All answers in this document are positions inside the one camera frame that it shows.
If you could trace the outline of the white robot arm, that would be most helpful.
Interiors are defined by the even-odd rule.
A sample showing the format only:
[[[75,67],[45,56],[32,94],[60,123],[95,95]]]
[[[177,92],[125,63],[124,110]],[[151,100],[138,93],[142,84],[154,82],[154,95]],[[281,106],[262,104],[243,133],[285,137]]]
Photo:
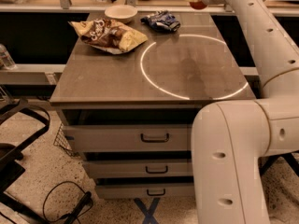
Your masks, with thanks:
[[[192,125],[192,168],[199,224],[270,224],[258,160],[299,144],[299,48],[263,0],[195,0],[225,4],[238,18],[255,62],[258,100],[205,106]]]

